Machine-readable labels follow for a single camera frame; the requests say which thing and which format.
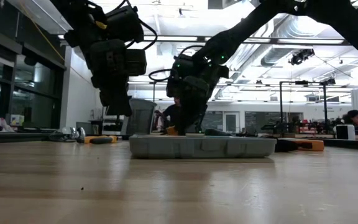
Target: desk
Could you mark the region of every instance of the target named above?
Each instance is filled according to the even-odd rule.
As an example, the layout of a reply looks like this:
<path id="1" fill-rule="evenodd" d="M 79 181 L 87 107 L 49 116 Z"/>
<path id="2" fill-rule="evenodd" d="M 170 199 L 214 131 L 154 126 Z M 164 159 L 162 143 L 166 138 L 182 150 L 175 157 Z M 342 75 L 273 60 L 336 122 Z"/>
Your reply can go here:
<path id="1" fill-rule="evenodd" d="M 138 160 L 128 142 L 0 144 L 0 223 L 354 224 L 358 151 Z"/>
<path id="2" fill-rule="evenodd" d="M 275 138 L 281 138 L 281 134 L 274 134 Z M 335 139 L 333 134 L 284 134 L 285 138 L 318 138 L 318 139 Z"/>

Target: orange object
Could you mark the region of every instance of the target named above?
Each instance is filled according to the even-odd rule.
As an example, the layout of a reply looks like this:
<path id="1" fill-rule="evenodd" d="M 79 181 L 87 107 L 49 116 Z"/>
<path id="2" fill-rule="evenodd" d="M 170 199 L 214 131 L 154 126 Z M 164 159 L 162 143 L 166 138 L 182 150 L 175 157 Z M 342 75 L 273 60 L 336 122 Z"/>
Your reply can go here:
<path id="1" fill-rule="evenodd" d="M 89 144 L 92 139 L 105 138 L 105 137 L 112 138 L 111 143 L 116 143 L 117 142 L 117 136 L 87 136 L 87 137 L 85 137 L 85 144 Z"/>
<path id="2" fill-rule="evenodd" d="M 324 151 L 324 141 L 292 138 L 282 138 L 282 140 L 293 141 L 297 143 L 299 145 L 298 150 L 314 152 Z"/>
<path id="3" fill-rule="evenodd" d="M 167 134 L 171 136 L 178 136 L 178 131 L 175 129 L 174 126 L 167 128 Z"/>

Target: small white object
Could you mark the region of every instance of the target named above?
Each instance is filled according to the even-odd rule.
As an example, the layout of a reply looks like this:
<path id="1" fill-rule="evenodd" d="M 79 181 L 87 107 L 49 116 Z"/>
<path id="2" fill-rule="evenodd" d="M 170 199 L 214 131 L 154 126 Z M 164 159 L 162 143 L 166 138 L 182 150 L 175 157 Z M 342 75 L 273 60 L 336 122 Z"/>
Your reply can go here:
<path id="1" fill-rule="evenodd" d="M 356 140 L 356 131 L 354 126 L 351 124 L 339 124 L 336 126 L 336 138 L 337 139 L 347 139 L 347 140 Z"/>

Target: exposed ceiling pipe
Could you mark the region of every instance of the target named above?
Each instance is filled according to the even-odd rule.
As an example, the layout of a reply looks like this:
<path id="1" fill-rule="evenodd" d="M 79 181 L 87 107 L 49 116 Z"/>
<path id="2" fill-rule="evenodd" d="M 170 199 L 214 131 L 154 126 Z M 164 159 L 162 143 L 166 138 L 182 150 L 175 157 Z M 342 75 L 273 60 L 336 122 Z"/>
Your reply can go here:
<path id="1" fill-rule="evenodd" d="M 275 27 L 272 37 L 279 38 L 311 38 L 315 37 L 325 29 L 325 25 L 319 24 L 308 17 L 287 16 L 286 19 L 281 20 Z M 290 54 L 294 49 L 279 48 L 275 49 L 270 45 L 259 45 L 258 49 L 241 65 L 239 71 L 244 72 L 248 67 L 254 64 L 266 66 L 265 71 L 257 74 L 250 74 L 257 78 L 259 75 L 265 74 L 272 69 L 279 60 Z M 216 97 L 222 95 L 222 89 L 218 92 Z"/>
<path id="2" fill-rule="evenodd" d="M 274 31 L 274 23 L 273 21 L 269 21 L 261 27 L 256 33 L 254 33 L 251 37 L 269 37 Z M 235 54 L 226 62 L 226 66 L 230 70 L 241 70 L 241 63 L 243 61 L 249 60 L 249 58 L 253 55 L 255 55 L 256 51 L 258 51 L 259 48 L 263 47 L 265 45 L 260 44 L 242 44 L 237 49 Z M 233 82 L 237 81 L 241 76 L 241 72 L 236 72 L 233 74 L 230 79 L 233 80 Z M 227 88 L 227 86 L 222 87 L 216 94 L 215 99 L 218 99 L 219 97 L 222 97 L 223 91 Z"/>

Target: chair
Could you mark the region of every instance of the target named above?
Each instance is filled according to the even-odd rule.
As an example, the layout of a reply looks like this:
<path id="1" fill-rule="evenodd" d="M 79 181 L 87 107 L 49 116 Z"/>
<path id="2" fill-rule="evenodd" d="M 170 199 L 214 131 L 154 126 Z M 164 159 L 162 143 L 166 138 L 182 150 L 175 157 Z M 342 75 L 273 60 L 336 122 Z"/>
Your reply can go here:
<path id="1" fill-rule="evenodd" d="M 124 118 L 121 134 L 150 134 L 157 104 L 137 98 L 131 98 L 129 104 L 132 108 L 132 116 Z"/>

